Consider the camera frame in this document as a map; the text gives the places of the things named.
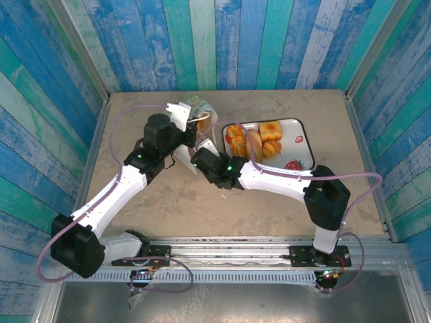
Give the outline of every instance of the metal edge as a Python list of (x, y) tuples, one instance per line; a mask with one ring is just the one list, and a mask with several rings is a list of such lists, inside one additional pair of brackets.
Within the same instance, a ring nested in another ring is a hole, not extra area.
[[(352, 124), (353, 131), (355, 133), (356, 141), (358, 142), (359, 151), (362, 156), (362, 161), (364, 162), (365, 170), (367, 172), (375, 173), (374, 165), (372, 163), (371, 155), (368, 150), (368, 146), (365, 141), (364, 133), (362, 132), (358, 115), (356, 114), (356, 109), (352, 99), (347, 99), (345, 97), (345, 107), (347, 108), (347, 113), (350, 117), (350, 122)], [(370, 185), (374, 185), (376, 180), (374, 178), (369, 179)], [(385, 199), (383, 198), (382, 190), (377, 188), (373, 193), (374, 200), (376, 202), (377, 211), (380, 215), (380, 219), (382, 220), (383, 225), (387, 227), (387, 232), (389, 233), (389, 237), (392, 241), (397, 242), (397, 235), (395, 234), (395, 230), (393, 229), (392, 220), (389, 216), (388, 209), (386, 208)]]
[(81, 59), (84, 67), (86, 68), (88, 75), (93, 81), (94, 86), (97, 89), (100, 97), (103, 101), (108, 99), (108, 92), (104, 85), (104, 82), (97, 70), (93, 58), (90, 55), (87, 46), (81, 37), (81, 34), (78, 32), (75, 24), (73, 23), (73, 19), (67, 10), (63, 0), (48, 0), (48, 4), (51, 9), (54, 11), (57, 19), (59, 20), (61, 26), (63, 27), (67, 37), (70, 39), (72, 46), (76, 50), (79, 58)]
[(84, 168), (84, 174), (79, 185), (78, 194), (75, 200), (75, 206), (73, 210), (77, 210), (86, 203), (88, 189), (90, 188), (90, 182), (92, 180), (94, 166), (96, 165), (97, 154), (99, 153), (100, 143), (102, 141), (103, 132), (106, 126), (106, 120), (108, 120), (110, 110), (110, 100), (103, 103), (100, 111), (99, 120), (97, 122), (96, 130), (94, 131), (92, 146), (88, 153), (86, 167)]
[(378, 31), (376, 37), (371, 43), (370, 48), (364, 55), (358, 69), (356, 70), (352, 80), (350, 81), (345, 94), (347, 97), (353, 98), (356, 95), (356, 92), (359, 90), (361, 83), (365, 79), (368, 71), (370, 70), (372, 64), (376, 60), (378, 54), (382, 50), (395, 26), (397, 25), (399, 19), (403, 15), (405, 9), (410, 4), (411, 0), (396, 0), (394, 5), (392, 6), (388, 16), (383, 22), (382, 27)]

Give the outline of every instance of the bread roll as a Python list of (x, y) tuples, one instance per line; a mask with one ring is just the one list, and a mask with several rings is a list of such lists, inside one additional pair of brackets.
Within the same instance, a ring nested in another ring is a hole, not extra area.
[(283, 137), (280, 121), (262, 122), (259, 124), (259, 133), (262, 142), (268, 140), (280, 140)]
[[(253, 144), (253, 155), (255, 156), (255, 162), (262, 164), (262, 138), (260, 134), (253, 129), (248, 131), (250, 135), (252, 144)], [(248, 136), (245, 136), (245, 148), (246, 148), (246, 156), (251, 159), (251, 145), (248, 140)]]
[(281, 143), (278, 141), (266, 141), (262, 147), (264, 158), (274, 158), (281, 151)]

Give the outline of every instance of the wooden plank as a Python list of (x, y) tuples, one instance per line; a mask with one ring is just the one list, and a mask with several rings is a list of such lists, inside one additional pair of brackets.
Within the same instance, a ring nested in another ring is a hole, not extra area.
[[(44, 284), (36, 276), (36, 271), (34, 270), (37, 257), (1, 246), (0, 256), (0, 281), (33, 286), (42, 286)], [(46, 270), (48, 264), (49, 261), (42, 261), (43, 271)]]
[(159, 90), (135, 0), (110, 0), (110, 4), (135, 70), (139, 91)]
[(312, 89), (314, 87), (346, 4), (347, 0), (323, 1), (321, 3), (296, 81), (296, 89)]
[(0, 177), (0, 189), (3, 201), (0, 211), (42, 231), (51, 232), (51, 223), (58, 212), (2, 177)]
[(121, 91), (117, 77), (112, 70), (108, 57), (100, 43), (100, 39), (82, 0), (63, 0), (63, 3), (69, 15), (73, 17), (73, 23), (84, 40), (90, 56), (93, 58), (93, 62), (99, 71), (106, 90), (108, 93)]
[(374, 163), (431, 104), (430, 92), (431, 77), (422, 84), (370, 146), (370, 155)]
[(431, 75), (431, 46), (422, 55), (399, 87), (393, 92), (388, 102), (381, 111), (373, 118), (367, 129), (363, 129), (368, 146), (374, 142), (387, 124), (404, 107), (408, 100), (415, 94), (416, 90)]
[(283, 55), (285, 58), (284, 53), (287, 50), (290, 50), (288, 57), (293, 62), (300, 60), (300, 68), (319, 3), (320, 0), (268, 0), (256, 89), (275, 89), (276, 84), (279, 86), (277, 76), (281, 69), (281, 57)]
[(3, 322), (30, 322), (40, 293), (40, 287), (20, 285), (0, 281), (0, 318), (6, 318)]
[(112, 70), (120, 83), (121, 90), (124, 92), (139, 91), (139, 82), (109, 0), (83, 0), (83, 3), (105, 49)]
[(178, 88), (180, 91), (196, 90), (195, 53), (193, 52), (189, 0), (164, 0), (163, 4), (170, 45), (174, 55)]
[(431, 135), (431, 106), (390, 146), (375, 163), (376, 172), (385, 177), (399, 162)]
[(85, 163), (88, 156), (88, 147), (91, 145), (93, 137), (88, 127), (78, 127), (78, 130), (83, 130), (80, 133), (86, 140), (84, 143), (2, 38), (0, 38), (0, 56), (3, 58), (0, 60), (0, 71), (72, 148), (78, 158)]
[(215, 0), (217, 89), (236, 89), (241, 0)]
[(393, 45), (392, 49), (389, 51), (385, 60), (378, 68), (376, 75), (370, 81), (370, 84), (365, 89), (361, 100), (358, 102), (357, 110), (358, 114), (365, 111), (373, 101), (374, 97), (377, 95), (379, 89), (383, 86), (385, 81), (388, 79), (389, 75), (392, 73), (393, 69), (405, 54), (406, 50), (410, 47), (415, 37), (418, 35), (422, 26), (427, 22), (428, 17), (431, 15), (431, 2), (422, 1), (416, 12), (412, 15), (408, 24), (399, 35), (396, 43)]
[(256, 89), (268, 0), (242, 2), (236, 89)]
[(164, 16), (163, 0), (137, 0), (136, 4), (150, 49), (159, 90), (176, 91), (178, 84), (170, 47), (168, 25)]
[(407, 185), (399, 189), (386, 200), (391, 219), (398, 217), (407, 210), (431, 197), (431, 168), (416, 176)]
[(359, 110), (358, 118), (362, 125), (362, 130), (367, 131), (376, 115), (382, 110), (391, 96), (397, 91), (404, 78), (411, 71), (416, 63), (426, 64), (421, 61), (422, 57), (429, 55), (428, 47), (431, 45), (431, 20), (428, 21), (415, 37), (410, 47), (405, 51), (388, 79), (378, 90), (377, 95), (373, 98), (366, 109)]
[(375, 0), (349, 0), (320, 68), (315, 89), (334, 87), (374, 2)]
[(214, 0), (189, 0), (196, 78), (199, 91), (217, 89)]
[(91, 77), (88, 75), (87, 69), (82, 63), (80, 57), (76, 53), (75, 48), (73, 47), (72, 43), (69, 40), (69, 37), (67, 37), (63, 27), (61, 26), (60, 22), (58, 21), (53, 9), (48, 3), (48, 0), (39, 0), (40, 5), (42, 6), (43, 10), (45, 11), (45, 14), (48, 16), (49, 21), (53, 25), (55, 32), (59, 35), (61, 42), (63, 45), (65, 45), (65, 48), (67, 52), (69, 53), (70, 57), (73, 59), (73, 62), (79, 69), (79, 71), (82, 74), (82, 77), (87, 82), (88, 86), (90, 87), (91, 91), (93, 92), (96, 99), (102, 101), (102, 98), (100, 97), (100, 94), (98, 93), (96, 86), (94, 86), (94, 83), (91, 79)]
[(345, 90), (347, 88), (394, 2), (395, 0), (376, 0), (355, 45), (350, 51), (349, 58), (339, 74), (337, 83), (335, 83), (336, 89)]
[(413, 262), (431, 259), (431, 229), (415, 234), (403, 242), (409, 246)]
[(0, 246), (38, 257), (51, 236), (26, 222), (0, 212)]
[(387, 174), (381, 186), (384, 198), (389, 198), (430, 166), (431, 137), (428, 137)]
[(60, 36), (57, 34), (51, 21), (45, 14), (39, 0), (22, 0), (22, 3), (28, 15), (33, 19), (34, 24), (39, 28), (40, 33), (45, 37), (48, 45), (59, 58), (62, 66), (82, 95), (82, 98), (86, 101), (88, 108), (96, 117), (99, 117), (100, 109), (102, 108), (102, 99), (100, 96), (95, 96), (91, 91), (88, 83), (81, 74), (81, 71), (78, 69), (65, 45), (61, 41)]
[(79, 181), (1, 106), (0, 141), (14, 150), (73, 199), (77, 196)]
[(84, 164), (2, 73), (0, 73), (0, 106), (46, 147), (78, 180), (81, 180)]
[(20, 29), (17, 32), (14, 31), (14, 34), (7, 32), (7, 37), (11, 39), (11, 42), (18, 42), (20, 43), (18, 46), (22, 46), (22, 40), (17, 40), (15, 37), (23, 37), (22, 35), (24, 35), (24, 42), (28, 42), (32, 49), (37, 53), (39, 58), (45, 62), (44, 65), (49, 70), (55, 81), (65, 91), (67, 97), (73, 102), (76, 108), (80, 110), (87, 110), (89, 112), (88, 114), (91, 116), (91, 121), (95, 125), (97, 123), (96, 116), (89, 109), (87, 102), (82, 97), (69, 74), (67, 74), (57, 54), (49, 46), (44, 36), (40, 33), (39, 28), (33, 23), (31, 17), (27, 14), (26, 10), (22, 6), (21, 1), (4, 0), (1, 2), (1, 4), (10, 15), (9, 18), (6, 18), (5, 15), (5, 19), (8, 20), (12, 18), (13, 24), (15, 24)]
[(416, 8), (421, 3), (421, 0), (411, 0), (410, 4), (405, 9), (403, 15), (397, 22), (397, 25), (394, 27), (391, 35), (388, 37), (387, 41), (385, 42), (385, 45), (383, 45), (382, 49), (380, 50), (376, 60), (373, 62), (373, 64), (370, 67), (370, 70), (367, 72), (364, 80), (362, 81), (361, 85), (359, 86), (358, 91), (355, 94), (355, 105), (356, 108), (358, 105), (356, 102), (359, 102), (361, 100), (362, 95), (364, 94), (366, 88), (370, 85), (371, 80), (376, 75), (378, 69), (382, 65), (382, 63), (385, 61), (387, 55), (391, 51), (391, 49), (394, 47), (398, 37), (403, 32), (404, 28), (406, 27), (407, 23), (409, 23), (410, 18), (415, 13)]
[(0, 156), (0, 176), (58, 213), (70, 214), (74, 200), (2, 142)]
[(96, 118), (87, 108), (74, 105), (73, 100), (67, 95), (65, 90), (55, 81), (51, 72), (43, 63), (42, 59), (36, 54), (32, 46), (26, 40), (26, 37), (20, 32), (14, 24), (10, 15), (4, 10), (0, 3), (0, 36), (7, 45), (14, 51), (22, 65), (30, 72), (39, 86), (45, 91), (55, 106), (61, 109), (62, 113), (72, 120), (66, 113), (76, 115), (81, 123), (86, 124), (90, 132), (96, 128)]
[(431, 199), (416, 205), (392, 220), (397, 239), (402, 241), (431, 228)]

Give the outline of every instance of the pastry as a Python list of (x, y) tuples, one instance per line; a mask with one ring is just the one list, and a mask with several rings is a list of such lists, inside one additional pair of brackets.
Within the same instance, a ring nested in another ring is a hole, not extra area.
[(259, 124), (259, 133), (262, 142), (268, 140), (280, 140), (283, 137), (280, 121), (262, 122)]
[(229, 144), (233, 156), (246, 157), (244, 132), (240, 126), (237, 124), (228, 126), (226, 142)]
[(274, 140), (266, 141), (262, 147), (264, 158), (274, 158), (281, 151), (281, 143)]
[[(255, 157), (255, 162), (262, 164), (262, 138), (260, 134), (253, 129), (248, 131), (249, 137), (251, 138), (253, 144), (253, 155)], [(248, 136), (245, 136), (245, 147), (247, 158), (251, 159), (251, 145), (248, 140)]]

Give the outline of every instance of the white tray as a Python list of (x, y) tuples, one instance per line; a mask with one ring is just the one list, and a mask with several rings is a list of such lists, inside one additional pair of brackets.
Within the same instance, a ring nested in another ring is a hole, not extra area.
[[(263, 158), (263, 164), (277, 168), (289, 169), (290, 166), (294, 166), (296, 169), (300, 166), (303, 170), (313, 169), (314, 157), (302, 123), (293, 118), (280, 119), (279, 121), (283, 129), (283, 137), (279, 141), (281, 143), (281, 153), (271, 159)], [(255, 129), (257, 131), (261, 122), (266, 121), (248, 122), (242, 123), (242, 125), (246, 129)], [(226, 128), (228, 126), (223, 128), (224, 149), (232, 157), (232, 151), (226, 141)]]

